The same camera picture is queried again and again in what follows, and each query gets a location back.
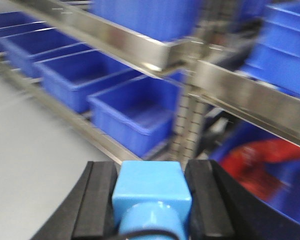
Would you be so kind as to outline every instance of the blue storage bin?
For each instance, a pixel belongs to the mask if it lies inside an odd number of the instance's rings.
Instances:
[[[170,42],[196,26],[200,0],[94,0],[91,12],[150,38]]]
[[[91,49],[55,29],[1,37],[0,43],[11,65],[31,78],[40,77],[35,62]]]
[[[172,133],[180,87],[141,76],[91,95],[92,123],[142,157]]]
[[[251,21],[264,15],[271,0],[241,0],[236,19],[239,23]]]
[[[220,162],[232,149],[254,141],[278,138],[250,123],[243,122],[209,159]],[[266,164],[266,171],[286,184],[266,203],[300,223],[300,160]]]
[[[87,96],[141,73],[96,50],[36,63],[46,92],[77,113],[89,110]]]
[[[258,44],[241,70],[300,95],[300,1],[268,8]]]
[[[40,30],[40,29],[47,29],[47,28],[49,28],[49,27],[42,22],[34,22],[34,23],[28,23],[28,24],[17,25],[17,26],[12,26],[12,27],[6,27],[6,28],[0,30],[0,38],[17,35],[17,34],[28,33],[28,32],[32,32],[32,31]],[[4,51],[4,48],[0,44],[0,52],[3,52],[3,51]]]
[[[11,26],[34,22],[37,22],[37,20],[19,11],[0,13],[0,31]]]
[[[21,12],[0,13],[0,38],[47,28],[47,25]]]

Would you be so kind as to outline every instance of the metal shelf frame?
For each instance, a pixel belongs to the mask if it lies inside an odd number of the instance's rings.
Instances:
[[[59,0],[6,0],[78,40],[152,77],[184,66],[189,38],[161,42]]]
[[[300,99],[207,61],[199,61],[190,94],[300,146]]]
[[[169,159],[177,160],[183,166],[189,159],[197,157],[208,105],[222,108],[300,146],[300,99],[221,67],[229,62],[240,63],[252,46],[248,42],[238,50],[233,45],[231,48],[226,44],[213,45],[220,36],[229,35],[238,0],[206,0],[202,8],[204,17],[193,36],[174,42],[157,41],[59,0],[5,1],[151,77],[161,78],[178,68],[186,68],[187,80],[178,104],[175,136],[162,143],[146,159],[153,159],[157,152],[161,152],[166,160],[167,148]],[[93,128],[84,116],[68,110],[1,61],[0,69],[8,79],[71,123],[117,163],[140,159]]]

